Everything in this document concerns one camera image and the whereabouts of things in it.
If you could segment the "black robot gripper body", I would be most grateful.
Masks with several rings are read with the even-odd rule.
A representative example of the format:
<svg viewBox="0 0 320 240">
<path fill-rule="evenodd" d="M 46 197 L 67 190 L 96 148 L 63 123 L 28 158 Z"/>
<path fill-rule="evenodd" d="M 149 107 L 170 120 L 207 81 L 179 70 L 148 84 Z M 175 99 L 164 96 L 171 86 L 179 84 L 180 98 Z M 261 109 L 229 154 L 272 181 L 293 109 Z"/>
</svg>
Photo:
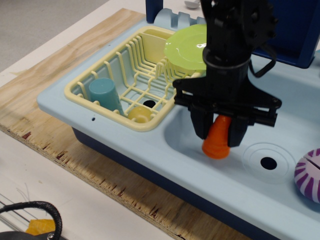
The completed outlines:
<svg viewBox="0 0 320 240">
<path fill-rule="evenodd" d="M 175 103 L 231 118 L 247 117 L 250 125 L 273 127 L 282 102 L 250 82 L 251 64 L 248 59 L 234 66 L 208 65 L 203 77 L 175 80 Z"/>
</svg>

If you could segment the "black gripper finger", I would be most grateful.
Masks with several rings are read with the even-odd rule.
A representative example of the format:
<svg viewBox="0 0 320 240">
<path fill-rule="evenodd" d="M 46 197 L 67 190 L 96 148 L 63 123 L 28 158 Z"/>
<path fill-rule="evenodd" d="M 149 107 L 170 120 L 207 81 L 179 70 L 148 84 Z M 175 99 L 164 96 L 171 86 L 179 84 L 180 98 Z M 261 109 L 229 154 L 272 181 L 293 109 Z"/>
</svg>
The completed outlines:
<svg viewBox="0 0 320 240">
<path fill-rule="evenodd" d="M 227 139 L 229 147 L 238 147 L 241 144 L 250 123 L 251 119 L 248 116 L 237 115 L 231 118 Z"/>
<path fill-rule="evenodd" d="M 190 111 L 190 117 L 196 135 L 202 140 L 205 140 L 213 124 L 213 111 L 194 104 L 191 104 L 188 110 Z"/>
</svg>

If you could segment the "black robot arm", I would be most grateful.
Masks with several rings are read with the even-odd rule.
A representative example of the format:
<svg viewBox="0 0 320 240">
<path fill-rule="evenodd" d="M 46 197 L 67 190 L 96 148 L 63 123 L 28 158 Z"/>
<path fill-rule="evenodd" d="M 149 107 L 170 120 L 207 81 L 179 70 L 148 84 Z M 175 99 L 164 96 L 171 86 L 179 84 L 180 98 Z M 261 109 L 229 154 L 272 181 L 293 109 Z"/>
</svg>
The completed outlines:
<svg viewBox="0 0 320 240">
<path fill-rule="evenodd" d="M 207 24 L 202 56 L 206 75 L 177 79 L 175 103 L 188 108 L 195 133 L 206 139 L 215 114 L 229 117 L 227 145 L 240 145 L 248 126 L 274 126 L 280 99 L 255 87 L 257 78 L 271 70 L 276 52 L 268 46 L 277 19 L 266 0 L 203 0 Z"/>
</svg>

